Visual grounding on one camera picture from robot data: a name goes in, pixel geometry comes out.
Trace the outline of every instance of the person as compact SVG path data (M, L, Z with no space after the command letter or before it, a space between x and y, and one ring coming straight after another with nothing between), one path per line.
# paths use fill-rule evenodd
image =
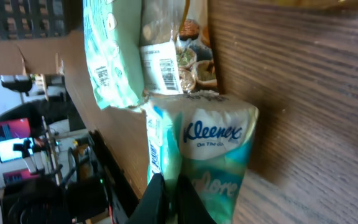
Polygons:
M30 124L31 137L35 143L43 146L43 141L39 136L43 134L43 121L45 118L47 125L67 119L69 114L76 113L74 104L64 102L60 96L52 96L47 100L34 100L21 104L0 115L1 121L9 121L27 118Z

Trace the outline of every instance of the transparent plastic wrapper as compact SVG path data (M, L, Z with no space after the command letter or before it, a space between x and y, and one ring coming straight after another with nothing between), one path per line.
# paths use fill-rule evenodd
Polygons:
M218 92L207 0L143 0L140 46L149 92Z
M162 173L170 193L184 174L216 223L232 223L258 109L233 96L203 91L151 96L144 107L148 182Z
M262 0L264 2L271 2L281 6L295 6L313 9L324 9L335 6L350 6L358 4L358 0Z
M83 0L86 63L98 106L143 102L139 54L142 2Z

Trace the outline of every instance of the computer monitor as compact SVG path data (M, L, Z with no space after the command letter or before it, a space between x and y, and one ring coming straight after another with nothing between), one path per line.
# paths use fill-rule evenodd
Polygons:
M20 151L13 151L14 144L23 144L28 139L30 141L29 152L34 145L34 140L30 136L30 124L27 118L2 121L0 122L0 161L9 162L22 158Z

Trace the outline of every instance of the plastic crate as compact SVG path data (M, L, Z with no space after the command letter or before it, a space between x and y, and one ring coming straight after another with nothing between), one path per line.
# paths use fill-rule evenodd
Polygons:
M0 0L0 40L66 35L66 8L65 0Z

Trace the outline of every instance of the desk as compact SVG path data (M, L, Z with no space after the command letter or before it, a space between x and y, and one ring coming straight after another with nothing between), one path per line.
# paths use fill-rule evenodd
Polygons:
M358 8L307 11L210 1L222 91L260 110L236 223L358 223ZM80 33L67 88L138 197L148 164L143 114L93 98Z

